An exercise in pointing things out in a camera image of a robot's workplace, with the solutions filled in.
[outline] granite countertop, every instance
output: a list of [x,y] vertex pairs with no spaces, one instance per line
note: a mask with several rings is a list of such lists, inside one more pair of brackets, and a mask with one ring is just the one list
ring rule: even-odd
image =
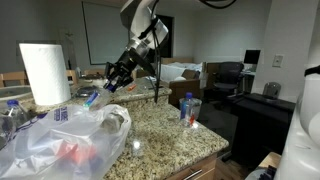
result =
[[164,179],[228,146],[198,122],[182,126],[179,110],[169,104],[129,113],[125,150],[104,179]]
[[[140,100],[140,99],[148,99],[148,98],[153,98],[154,97],[154,90],[150,89],[152,86],[146,78],[138,78],[134,82],[132,82],[132,85],[136,84],[137,86],[131,90],[128,91],[128,85],[125,88],[117,90],[115,93],[110,93],[110,98],[107,100],[107,104],[119,104],[123,102],[128,102],[128,101],[134,101],[134,100]],[[104,85],[103,80],[99,81],[93,81],[93,82],[85,82],[84,80],[80,80],[79,84],[73,85],[70,87],[71,94],[75,94],[75,92],[81,88],[81,87],[86,87],[86,86],[98,86],[102,87]],[[159,89],[159,96],[164,96],[164,95],[169,95],[171,94],[171,89],[163,87]],[[70,100],[57,104],[57,105],[52,105],[52,106],[39,106],[35,104],[33,95],[28,95],[23,98],[18,98],[20,104],[28,109],[33,115],[34,114],[42,114],[46,113],[52,109],[57,109],[60,107],[64,107],[67,105],[83,105],[85,101],[88,98],[79,98],[79,97],[72,97]]]

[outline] whiteboard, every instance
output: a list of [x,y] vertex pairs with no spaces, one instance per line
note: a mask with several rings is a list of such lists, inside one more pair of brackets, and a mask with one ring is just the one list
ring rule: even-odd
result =
[[83,2],[90,64],[115,63],[128,44],[120,8]]

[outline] clear plastic bag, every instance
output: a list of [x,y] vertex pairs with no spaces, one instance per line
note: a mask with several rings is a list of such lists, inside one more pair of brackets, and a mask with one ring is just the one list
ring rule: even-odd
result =
[[19,127],[0,151],[0,179],[102,179],[124,150],[127,109],[68,106]]

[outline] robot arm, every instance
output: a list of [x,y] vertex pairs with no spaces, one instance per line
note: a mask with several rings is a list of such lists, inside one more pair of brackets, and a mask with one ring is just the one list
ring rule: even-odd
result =
[[157,48],[155,38],[157,38],[159,43],[164,42],[168,35],[168,29],[149,9],[148,6],[153,1],[129,0],[121,9],[122,24],[134,36],[126,46],[125,52],[123,52],[115,64],[107,62],[105,69],[107,83],[104,85],[105,89],[115,92],[117,88],[131,83],[133,81],[131,72],[138,64],[151,75],[155,75],[155,70],[146,61],[146,56],[149,49]]

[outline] paper towel roll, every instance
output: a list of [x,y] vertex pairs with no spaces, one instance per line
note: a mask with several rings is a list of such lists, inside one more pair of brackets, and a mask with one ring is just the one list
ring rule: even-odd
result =
[[60,45],[20,44],[21,54],[37,105],[54,105],[71,98]]

